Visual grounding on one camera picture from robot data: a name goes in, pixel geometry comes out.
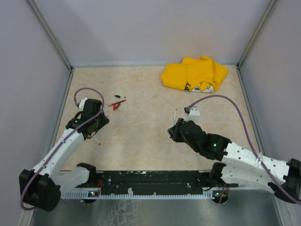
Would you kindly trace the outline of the yellow folded t-shirt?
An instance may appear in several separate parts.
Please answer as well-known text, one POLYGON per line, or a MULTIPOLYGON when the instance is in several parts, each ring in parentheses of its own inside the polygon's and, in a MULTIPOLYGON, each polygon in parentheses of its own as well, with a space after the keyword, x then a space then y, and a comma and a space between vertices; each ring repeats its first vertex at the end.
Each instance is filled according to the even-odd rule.
POLYGON ((167 64, 161 80, 164 86, 172 89, 215 93, 228 73, 228 68, 207 56, 185 57, 181 63, 167 64))

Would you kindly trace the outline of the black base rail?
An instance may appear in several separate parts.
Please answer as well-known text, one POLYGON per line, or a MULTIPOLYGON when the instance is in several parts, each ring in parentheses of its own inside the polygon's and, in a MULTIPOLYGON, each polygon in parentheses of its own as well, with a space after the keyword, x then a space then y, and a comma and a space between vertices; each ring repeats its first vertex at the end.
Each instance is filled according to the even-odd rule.
POLYGON ((101 194, 202 194, 206 188, 225 183, 209 171, 97 171, 92 180, 76 186, 95 188, 101 194))

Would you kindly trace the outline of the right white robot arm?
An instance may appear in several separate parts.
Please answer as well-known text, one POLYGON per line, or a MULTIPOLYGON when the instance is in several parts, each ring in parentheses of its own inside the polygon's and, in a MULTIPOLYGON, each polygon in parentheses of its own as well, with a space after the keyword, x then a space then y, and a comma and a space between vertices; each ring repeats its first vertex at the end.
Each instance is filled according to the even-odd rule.
POLYGON ((226 137, 205 133, 195 122, 183 118, 167 132, 174 142, 185 143, 194 152, 216 161, 210 174, 213 185, 252 186, 268 191, 285 202, 300 204, 299 160, 291 158, 283 161, 254 153, 226 137))

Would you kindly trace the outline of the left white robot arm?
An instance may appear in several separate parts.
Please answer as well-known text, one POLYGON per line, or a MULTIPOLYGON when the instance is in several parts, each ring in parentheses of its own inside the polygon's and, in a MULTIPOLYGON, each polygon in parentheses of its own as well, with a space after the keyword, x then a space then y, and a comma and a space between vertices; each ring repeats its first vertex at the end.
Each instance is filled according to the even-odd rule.
POLYGON ((77 148, 110 121, 100 100, 83 99, 81 106, 81 111, 67 123, 51 151, 32 170, 24 169, 20 173, 20 206, 23 210, 52 211, 65 193, 83 184, 92 187, 97 183, 96 167, 87 163, 79 163, 75 169, 60 175, 77 148))

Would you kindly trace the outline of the black capped marker pen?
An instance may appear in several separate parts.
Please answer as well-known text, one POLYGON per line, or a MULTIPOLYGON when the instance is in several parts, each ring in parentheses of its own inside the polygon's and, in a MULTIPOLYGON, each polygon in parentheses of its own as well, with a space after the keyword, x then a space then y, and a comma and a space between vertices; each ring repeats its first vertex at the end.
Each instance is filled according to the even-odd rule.
POLYGON ((126 98, 126 96, 120 95, 120 94, 114 94, 114 96, 117 97, 117 98, 126 98))

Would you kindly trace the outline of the dark red pen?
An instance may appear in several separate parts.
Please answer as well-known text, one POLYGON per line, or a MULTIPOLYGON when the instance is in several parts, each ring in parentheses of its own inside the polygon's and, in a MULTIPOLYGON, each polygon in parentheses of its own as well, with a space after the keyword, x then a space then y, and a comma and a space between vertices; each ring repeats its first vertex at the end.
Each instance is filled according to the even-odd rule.
POLYGON ((112 104, 109 104, 108 106, 114 106, 114 105, 117 105, 117 104, 121 104, 123 102, 127 101, 126 99, 124 100, 121 100, 121 101, 118 101, 118 102, 115 102, 115 103, 112 103, 112 104))

